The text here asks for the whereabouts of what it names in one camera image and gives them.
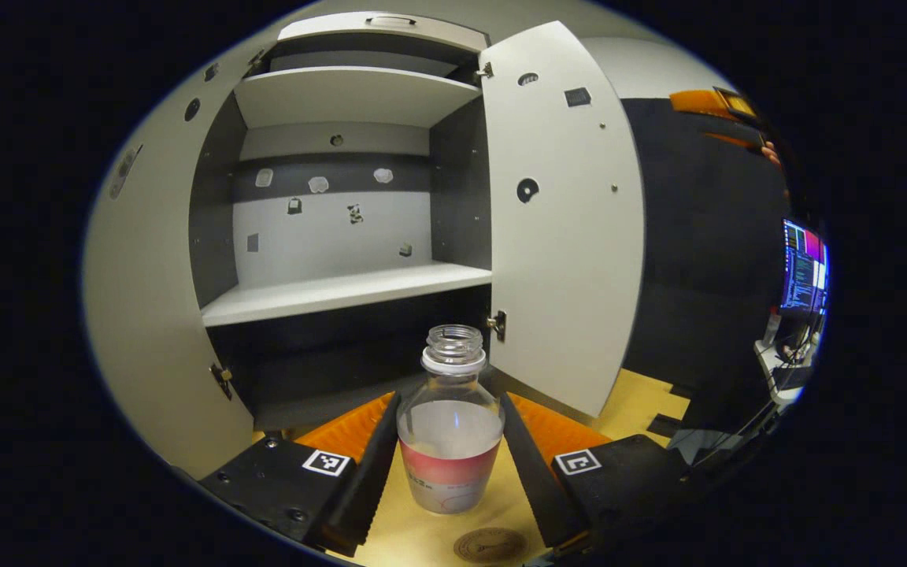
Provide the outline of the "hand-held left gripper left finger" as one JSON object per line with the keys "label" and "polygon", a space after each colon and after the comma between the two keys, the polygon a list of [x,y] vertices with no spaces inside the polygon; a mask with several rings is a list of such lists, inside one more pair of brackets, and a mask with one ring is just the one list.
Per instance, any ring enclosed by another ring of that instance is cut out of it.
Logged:
{"label": "hand-held left gripper left finger", "polygon": [[295,440],[266,435],[199,484],[296,544],[352,558],[387,484],[400,401],[387,392]]}

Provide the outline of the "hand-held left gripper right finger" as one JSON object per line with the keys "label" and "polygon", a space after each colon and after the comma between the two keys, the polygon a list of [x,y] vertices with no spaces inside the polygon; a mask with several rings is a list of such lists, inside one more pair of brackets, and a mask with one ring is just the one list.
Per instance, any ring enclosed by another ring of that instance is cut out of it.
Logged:
{"label": "hand-held left gripper right finger", "polygon": [[591,552],[673,515],[690,466],[647,435],[612,440],[513,392],[500,399],[508,444],[544,545]]}

